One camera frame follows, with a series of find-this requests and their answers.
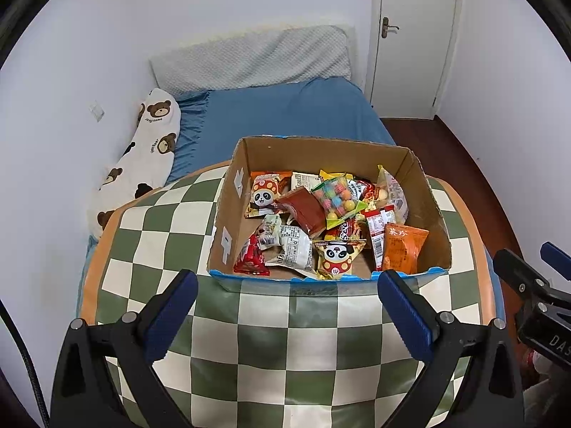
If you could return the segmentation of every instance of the metal screw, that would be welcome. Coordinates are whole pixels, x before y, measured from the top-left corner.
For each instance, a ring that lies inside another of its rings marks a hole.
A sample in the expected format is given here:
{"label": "metal screw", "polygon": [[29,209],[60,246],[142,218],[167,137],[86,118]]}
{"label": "metal screw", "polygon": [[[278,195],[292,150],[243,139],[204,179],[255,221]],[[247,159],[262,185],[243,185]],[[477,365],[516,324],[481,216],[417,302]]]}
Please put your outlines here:
{"label": "metal screw", "polygon": [[70,323],[70,328],[72,330],[79,330],[84,325],[84,321],[81,319],[73,319]]}
{"label": "metal screw", "polygon": [[440,319],[444,323],[452,323],[454,321],[454,315],[452,312],[441,312]]}
{"label": "metal screw", "polygon": [[502,319],[496,318],[494,319],[494,326],[500,330],[505,328],[505,322]]}
{"label": "metal screw", "polygon": [[126,312],[121,317],[121,321],[124,323],[131,323],[131,322],[134,322],[136,319],[137,319],[137,313],[133,312],[132,310],[130,310],[129,312]]}

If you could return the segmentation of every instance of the checkered tablecloth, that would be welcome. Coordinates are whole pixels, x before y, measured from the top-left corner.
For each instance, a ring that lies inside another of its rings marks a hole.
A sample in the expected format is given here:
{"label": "checkered tablecloth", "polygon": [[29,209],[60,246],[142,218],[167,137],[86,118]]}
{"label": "checkered tablecloth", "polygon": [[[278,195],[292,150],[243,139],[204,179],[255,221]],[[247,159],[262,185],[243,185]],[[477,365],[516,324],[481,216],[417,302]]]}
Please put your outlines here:
{"label": "checkered tablecloth", "polygon": [[[96,321],[141,310],[180,269],[193,270],[198,299],[153,368],[195,426],[381,426],[422,364],[410,357],[378,297],[260,296],[244,287],[230,293],[209,276],[215,201],[226,169],[185,177],[125,210],[103,270]],[[437,311],[480,323],[472,242],[444,187],[429,182],[453,263],[420,293]],[[129,416],[146,426],[117,360],[108,361]],[[462,360],[431,423],[445,417],[465,366]]]}

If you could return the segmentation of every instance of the white door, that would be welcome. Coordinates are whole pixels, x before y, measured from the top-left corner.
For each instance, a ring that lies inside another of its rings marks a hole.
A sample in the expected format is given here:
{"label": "white door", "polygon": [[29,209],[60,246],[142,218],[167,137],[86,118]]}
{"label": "white door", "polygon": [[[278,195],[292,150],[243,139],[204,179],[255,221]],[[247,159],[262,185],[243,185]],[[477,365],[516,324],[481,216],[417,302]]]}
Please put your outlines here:
{"label": "white door", "polygon": [[432,118],[456,0],[381,0],[371,103],[379,117]]}

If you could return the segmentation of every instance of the bear print pillow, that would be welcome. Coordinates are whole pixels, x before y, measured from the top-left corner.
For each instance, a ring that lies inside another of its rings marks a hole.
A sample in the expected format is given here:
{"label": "bear print pillow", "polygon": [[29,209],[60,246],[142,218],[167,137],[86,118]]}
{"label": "bear print pillow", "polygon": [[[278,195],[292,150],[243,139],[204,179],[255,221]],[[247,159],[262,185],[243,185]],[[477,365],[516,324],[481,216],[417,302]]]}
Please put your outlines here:
{"label": "bear print pillow", "polygon": [[115,209],[165,185],[180,127],[175,99],[155,88],[141,103],[135,135],[91,201],[88,217],[94,237],[101,237]]}

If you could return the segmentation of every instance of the open box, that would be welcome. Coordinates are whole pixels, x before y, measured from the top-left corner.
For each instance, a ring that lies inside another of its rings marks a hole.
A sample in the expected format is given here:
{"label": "open box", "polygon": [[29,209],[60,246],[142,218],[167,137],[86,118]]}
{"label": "open box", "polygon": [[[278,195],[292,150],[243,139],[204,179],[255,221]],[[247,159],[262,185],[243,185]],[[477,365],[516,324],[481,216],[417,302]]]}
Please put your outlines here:
{"label": "open box", "polygon": [[406,224],[430,231],[418,259],[419,271],[423,273],[401,276],[416,290],[442,275],[452,264],[450,239],[422,166],[412,151],[363,141],[272,136],[242,138],[234,150],[218,200],[216,231],[207,266],[210,274],[226,290],[234,292],[284,296],[376,294],[379,272],[375,271],[370,249],[364,249],[355,258],[352,276],[343,276],[341,280],[302,278],[284,267],[270,267],[269,277],[258,277],[234,273],[232,267],[242,246],[263,219],[244,217],[252,185],[250,172],[294,170],[319,174],[323,169],[350,172],[374,182],[379,164],[403,188],[409,206]]}

